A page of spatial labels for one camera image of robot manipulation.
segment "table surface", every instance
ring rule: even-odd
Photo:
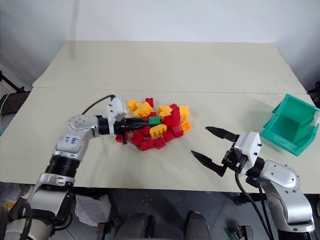
[[[306,93],[272,43],[68,41],[33,86]]]

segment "orange lego brick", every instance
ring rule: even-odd
[[[152,138],[157,137],[159,135],[162,135],[164,132],[167,131],[167,126],[164,124],[159,124],[157,126],[154,126],[152,128],[150,128],[149,132],[150,132],[150,136]]]
[[[183,121],[180,125],[181,125],[184,133],[188,132],[191,129],[190,122],[188,122],[188,121]]]
[[[183,120],[187,120],[189,117],[189,108],[188,106],[180,106],[179,107],[180,118]]]

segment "cable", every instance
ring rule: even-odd
[[[269,239],[271,239],[269,231],[268,231],[267,226],[266,226],[266,223],[265,223],[265,221],[264,221],[264,219],[263,219],[263,217],[262,217],[262,215],[261,215],[256,203],[252,200],[252,198],[249,196],[249,194],[246,192],[246,190],[242,187],[242,185],[241,185],[241,183],[239,181],[239,173],[236,172],[234,174],[234,178],[235,178],[235,182],[238,185],[238,188],[240,189],[240,191],[249,199],[249,201],[252,204],[254,210],[256,211],[256,214],[258,214],[258,217],[259,217],[259,219],[260,219],[260,221],[261,221],[261,223],[263,225],[263,228],[264,228],[266,234],[268,235]]]
[[[62,227],[55,227],[54,230],[55,231],[61,231],[61,230],[64,230],[64,229],[68,228],[71,225],[73,218],[74,218],[74,216],[72,215],[72,213],[70,211],[69,212],[69,222],[66,225],[62,226]]]
[[[262,209],[263,209],[263,214],[264,214],[264,218],[265,218],[265,221],[266,221],[266,225],[267,225],[268,230],[269,230],[270,239],[274,240],[274,235],[272,233],[272,229],[271,229],[270,222],[269,222],[269,217],[268,217],[267,210],[266,210],[266,205],[265,205],[265,200],[264,200],[264,193],[262,192],[261,186],[259,186],[258,188],[259,188],[259,193],[260,193],[260,196],[261,196],[261,205],[262,205]]]
[[[8,209],[3,205],[0,212],[0,240],[5,239],[8,217]]]
[[[20,234],[20,240],[27,240],[29,231],[31,228],[31,224],[32,224],[33,214],[32,214],[32,209],[29,202],[25,201],[23,203],[23,207],[25,209],[25,222],[24,222],[22,233]]]
[[[107,99],[107,98],[111,98],[111,100],[115,97],[115,95],[111,94],[111,95],[108,95],[108,96],[105,96],[101,99],[99,99],[98,101],[94,102],[93,104],[91,104],[90,106],[88,106],[86,108],[86,110],[83,111],[82,115],[84,115],[86,112],[88,112],[89,109],[91,109],[94,105],[96,105],[97,103],[100,103],[101,101]]]
[[[1,107],[0,107],[0,136],[2,136],[2,121],[1,121],[1,119],[2,119],[2,117],[1,117],[1,113],[2,113],[2,108],[3,108],[3,106],[5,105],[5,102],[6,102],[6,100],[7,100],[7,98],[9,97],[9,95],[10,95],[11,93],[9,93],[6,97],[5,97],[5,99],[3,100],[3,103],[1,104]]]

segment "green plastic bin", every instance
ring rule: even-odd
[[[317,107],[286,94],[272,111],[274,116],[263,126],[260,135],[299,156],[316,137],[319,124],[310,125],[318,111]]]

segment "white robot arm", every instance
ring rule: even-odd
[[[262,147],[259,133],[236,135],[217,127],[206,129],[219,138],[233,142],[223,157],[223,165],[213,163],[201,153],[191,151],[192,154],[221,177],[227,168],[235,171],[238,185],[238,175],[246,175],[246,182],[254,187],[261,185],[280,240],[316,240],[312,208],[300,190],[299,175],[287,165],[258,157]]]
[[[29,200],[20,199],[9,212],[11,222],[6,226],[4,239],[29,237],[47,240],[56,230],[65,228],[72,220],[70,209],[74,201],[74,194],[69,188],[76,181],[77,168],[90,139],[120,134],[126,144],[126,131],[148,124],[139,118],[125,118],[127,111],[121,101],[114,95],[108,97],[111,98],[107,108],[108,118],[77,115],[69,119],[65,133],[59,138],[50,163],[40,175]],[[24,214],[17,214],[23,208]],[[31,217],[28,217],[28,211],[31,211]]]

